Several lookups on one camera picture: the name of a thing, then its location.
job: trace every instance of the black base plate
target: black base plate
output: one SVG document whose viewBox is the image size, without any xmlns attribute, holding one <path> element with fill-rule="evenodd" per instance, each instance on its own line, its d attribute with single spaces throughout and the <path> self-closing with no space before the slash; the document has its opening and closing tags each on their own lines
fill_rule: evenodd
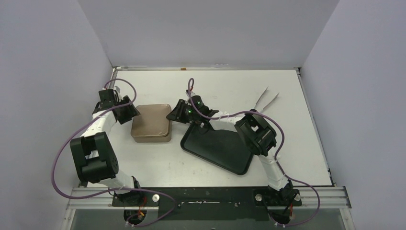
<svg viewBox="0 0 406 230">
<path fill-rule="evenodd" d="M 256 191 L 269 190 L 267 186 L 147 189 L 166 193 L 176 200 L 175 210 L 164 220 L 269 220 L 264 205 L 258 205 L 255 200 Z M 161 216 L 173 207 L 170 199 L 161 196 L 158 215 Z"/>
</svg>

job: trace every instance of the cable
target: cable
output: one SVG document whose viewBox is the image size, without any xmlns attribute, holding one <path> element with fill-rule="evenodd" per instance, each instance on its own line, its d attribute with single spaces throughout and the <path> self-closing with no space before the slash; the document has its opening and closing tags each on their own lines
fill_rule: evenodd
<svg viewBox="0 0 406 230">
<path fill-rule="evenodd" d="M 125 190 L 125 191 L 139 191 L 139 192 L 154 193 L 154 194 L 158 194 L 158 195 L 165 196 L 165 197 L 167 197 L 167 198 L 169 198 L 170 200 L 173 201 L 174 207 L 173 207 L 171 210 L 169 210 L 168 212 L 166 212 L 165 214 L 163 214 L 161 217 L 155 219 L 154 221 L 152 221 L 152 222 L 150 222 L 150 223 L 148 223 L 148 224 L 143 224 L 143 225 L 137 225 L 137 226 L 136 226 L 136 227 L 143 227 L 143 226 L 147 226 L 147 225 L 153 224 L 153 223 L 157 222 L 158 220 L 160 220 L 160 219 L 164 218 L 165 216 L 167 216 L 171 211 L 174 210 L 175 205 L 176 205 L 176 200 L 175 200 L 173 197 L 169 196 L 168 194 L 165 194 L 165 193 L 162 193 L 162 192 L 153 191 L 153 190 L 148 190 L 148 189 L 142 189 L 142 188 L 109 188 L 109 189 L 107 189 L 107 190 L 104 190 L 104 191 L 101 191 L 101 192 L 98 192 L 98 193 L 94 193 L 94 194 L 91 194 L 91 195 L 71 196 L 71 195 L 68 195 L 68 194 L 63 193 L 63 192 L 58 188 L 58 186 L 56 185 L 56 181 L 55 181 L 55 168 L 56 168 L 56 163 L 58 162 L 58 159 L 59 159 L 59 157 L 61 156 L 62 151 L 63 151 L 63 149 L 66 147 L 66 145 L 67 145 L 77 134 L 79 134 L 81 131 L 83 131 L 84 129 L 86 129 L 87 127 L 89 127 L 91 124 L 93 124 L 95 121 L 97 121 L 101 116 L 105 115 L 106 113 L 108 113 L 108 112 L 111 111 L 111 110 L 114 110 L 114 109 L 117 109 L 117 108 L 121 108 L 121 107 L 124 107 L 124 106 L 127 106 L 127 105 L 131 105 L 131 104 L 135 101 L 135 99 L 137 98 L 137 91 L 135 90 L 134 86 L 133 86 L 131 83 L 129 83 L 128 81 L 124 80 L 124 79 L 119 79 L 119 78 L 112 79 L 112 80 L 108 81 L 108 82 L 104 85 L 104 88 L 106 89 L 106 88 L 107 88 L 107 85 L 108 85 L 110 82 L 112 82 L 112 81 L 124 81 L 125 83 L 129 84 L 129 85 L 131 86 L 131 88 L 133 89 L 133 91 L 134 91 L 134 99 L 132 99 L 132 101 L 130 101 L 129 103 L 125 103 L 125 104 L 121 104 L 121 105 L 118 105 L 118 106 L 114 106 L 114 107 L 112 107 L 112 108 L 110 108 L 110 109 L 105 110 L 105 111 L 102 112 L 99 116 L 97 116 L 96 118 L 94 118 L 93 120 L 91 120 L 89 123 L 87 123 L 86 125 L 84 125 L 84 126 L 81 127 L 80 129 L 78 129 L 76 132 L 74 132 L 74 133 L 63 143 L 62 147 L 58 150 L 58 153 L 56 154 L 56 157 L 55 157 L 55 159 L 54 159 L 54 162 L 52 163 L 51 183 L 52 183 L 52 187 L 55 189 L 55 191 L 56 191 L 59 195 L 65 197 L 65 198 L 68 198 L 68 199 L 73 199 L 73 200 L 86 199 L 86 198 L 98 196 L 98 195 L 100 195 L 100 194 L 109 193 L 109 192 L 111 192 L 111 191 L 116 191 L 116 190 Z"/>
<path fill-rule="evenodd" d="M 107 189 L 110 189 L 110 188 L 107 188 Z M 111 192 L 109 192 L 109 194 L 112 195 L 112 196 L 114 196 L 114 194 L 112 194 Z"/>
<path fill-rule="evenodd" d="M 237 116 L 237 115 L 240 115 L 240 114 L 255 114 L 255 115 L 262 116 L 262 117 L 265 118 L 265 119 L 268 119 L 269 121 L 271 121 L 271 122 L 279 129 L 279 131 L 281 132 L 282 140 L 281 140 L 281 144 L 279 145 L 279 147 L 276 149 L 276 152 L 275 152 L 274 159 L 275 159 L 275 161 L 276 161 L 276 164 L 278 165 L 278 167 L 279 167 L 280 170 L 282 171 L 282 174 L 286 176 L 286 178 L 288 178 L 288 179 L 291 180 L 291 181 L 304 184 L 304 185 L 306 185 L 307 187 L 311 188 L 311 189 L 316 193 L 316 196 L 317 196 L 317 209 L 316 209 L 316 211 L 315 211 L 308 219 L 306 219 L 306 220 L 304 220 L 304 221 L 300 221 L 300 222 L 298 222 L 298 223 L 293 223 L 293 224 L 288 224 L 288 225 L 283 225 L 283 224 L 280 224 L 280 223 L 277 222 L 277 225 L 279 225 L 279 226 L 284 226 L 284 227 L 297 226 L 297 225 L 301 225 L 301 224 L 307 223 L 307 222 L 309 222 L 313 217 L 315 217 L 315 215 L 317 215 L 317 213 L 318 213 L 319 210 L 320 210 L 320 195 L 318 194 L 317 190 L 316 190 L 313 186 L 309 185 L 309 184 L 306 183 L 306 182 L 299 181 L 299 180 L 293 179 L 292 177 L 288 176 L 288 175 L 285 173 L 285 171 L 283 170 L 283 168 L 282 168 L 281 164 L 279 163 L 279 161 L 277 161 L 278 153 L 279 153 L 279 151 L 281 150 L 281 148 L 282 148 L 282 146 L 283 146 L 283 144 L 284 144 L 284 142 L 285 142 L 285 133 L 283 132 L 282 127 L 281 127 L 276 121 L 274 121 L 272 118 L 270 118 L 270 117 L 268 117 L 268 116 L 266 116 L 266 115 L 264 115 L 264 114 L 261 114 L 261 113 L 258 113 L 258 112 L 254 112 L 254 111 L 241 111 L 241 112 L 238 112 L 238 113 L 235 113 L 235 114 L 225 115 L 225 116 L 220 116 L 220 117 L 209 117 L 209 116 L 206 116 L 206 115 L 202 114 L 202 113 L 196 108 L 196 106 L 195 106 L 194 103 L 193 103 L 192 96 L 191 96 L 191 92 L 192 92 L 193 86 L 194 86 L 194 79 L 193 79 L 193 78 L 190 78 L 189 81 L 188 81 L 187 95 L 188 95 L 188 97 L 189 97 L 190 103 L 192 104 L 192 107 L 195 109 L 195 111 L 196 111 L 200 116 L 202 116 L 202 117 L 204 117 L 204 118 L 206 118 L 206 119 L 209 119 L 209 120 L 218 120 L 218 119 L 222 119 L 222 118 L 226 118 L 226 117 L 234 117 L 234 116 Z"/>
</svg>

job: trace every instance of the white enclosure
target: white enclosure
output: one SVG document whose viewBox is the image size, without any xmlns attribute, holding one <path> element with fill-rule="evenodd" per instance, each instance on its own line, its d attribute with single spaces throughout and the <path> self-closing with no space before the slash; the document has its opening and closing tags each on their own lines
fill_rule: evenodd
<svg viewBox="0 0 406 230">
<path fill-rule="evenodd" d="M 113 66 L 301 67 L 338 0 L 78 0 Z"/>
</svg>

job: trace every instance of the metal frame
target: metal frame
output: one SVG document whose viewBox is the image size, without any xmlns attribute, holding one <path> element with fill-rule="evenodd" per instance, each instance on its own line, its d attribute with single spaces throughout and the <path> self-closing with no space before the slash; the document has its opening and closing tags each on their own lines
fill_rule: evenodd
<svg viewBox="0 0 406 230">
<path fill-rule="evenodd" d="M 299 189 L 302 198 L 302 206 L 296 209 L 315 209 L 317 207 L 317 196 L 311 188 L 296 187 Z M 315 187 L 320 195 L 320 208 L 351 208 L 350 200 L 345 187 Z M 74 188 L 72 196 L 86 196 L 97 192 L 105 191 L 105 188 Z M 69 200 L 67 210 L 76 209 L 122 209 L 138 210 L 138 207 L 112 207 L 113 197 L 104 193 L 95 197 L 82 200 Z M 268 207 L 268 209 L 284 209 L 285 207 Z M 158 207 L 142 207 L 142 210 L 154 210 Z"/>
<path fill-rule="evenodd" d="M 118 66 L 113 67 L 111 79 L 115 79 L 117 77 L 118 71 L 148 71 L 148 70 L 181 70 L 182 67 L 151 67 L 151 66 Z M 197 66 L 197 67 L 187 67 L 187 70 L 276 70 L 269 67 L 252 67 L 252 66 L 229 66 L 227 64 L 216 64 L 210 66 Z M 310 109 L 307 96 L 305 94 L 305 90 L 303 87 L 301 74 L 299 68 L 292 68 L 296 70 L 303 94 L 304 99 L 307 104 L 307 108 L 309 110 L 310 117 L 313 122 L 313 126 L 316 132 L 316 136 L 318 142 L 320 144 L 320 148 L 323 153 L 323 157 L 326 162 L 326 166 L 328 167 L 326 156 L 324 153 L 323 145 L 320 140 L 320 136 L 317 130 L 317 126 Z M 114 81 L 109 84 L 109 88 L 114 87 Z M 302 203 L 301 207 L 296 207 L 296 209 L 315 209 L 317 207 L 317 197 L 314 191 L 308 187 L 297 187 L 299 189 Z M 352 216 L 350 213 L 350 199 L 347 194 L 347 190 L 345 187 L 315 187 L 317 192 L 320 195 L 320 208 L 338 208 L 340 209 L 341 217 L 343 219 L 344 227 L 346 230 L 355 230 L 354 222 L 352 220 Z M 72 195 L 73 196 L 84 196 L 94 194 L 96 192 L 100 192 L 105 190 L 105 188 L 73 188 Z M 112 207 L 112 196 L 108 193 L 104 193 L 102 195 L 83 199 L 83 200 L 72 200 L 70 199 L 68 202 L 67 210 L 62 221 L 62 230 L 69 230 L 72 226 L 72 221 L 74 220 L 75 211 L 76 209 L 121 209 L 121 210 L 136 210 L 138 207 Z M 279 209 L 282 207 L 268 207 L 268 209 Z M 158 210 L 158 207 L 142 207 L 142 210 Z"/>
</svg>

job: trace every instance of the white table surface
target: white table surface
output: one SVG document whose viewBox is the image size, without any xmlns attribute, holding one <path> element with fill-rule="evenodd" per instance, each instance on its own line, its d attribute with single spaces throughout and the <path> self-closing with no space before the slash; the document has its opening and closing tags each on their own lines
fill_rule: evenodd
<svg viewBox="0 0 406 230">
<path fill-rule="evenodd" d="M 331 185 L 296 71 L 161 70 L 119 71 L 117 74 L 117 78 L 135 86 L 135 106 L 170 104 L 172 109 L 179 99 L 186 99 L 185 90 L 191 77 L 195 79 L 193 91 L 202 97 L 205 105 L 231 113 L 251 109 L 267 86 L 267 94 L 259 108 L 263 108 L 279 92 L 279 97 L 264 114 L 276 120 L 285 132 L 285 144 L 280 152 L 281 165 L 295 179 L 312 185 Z M 115 84 L 120 87 L 121 95 L 133 98 L 134 93 L 128 85 L 122 81 Z M 248 172 L 238 176 L 183 151 L 180 140 L 189 126 L 187 124 L 173 122 L 172 140 L 168 143 L 136 143 L 130 136 L 131 124 L 117 123 L 109 139 L 120 170 L 136 177 L 142 187 L 267 185 L 265 172 L 256 156 Z M 278 130 L 277 133 L 279 144 L 281 135 Z"/>
</svg>

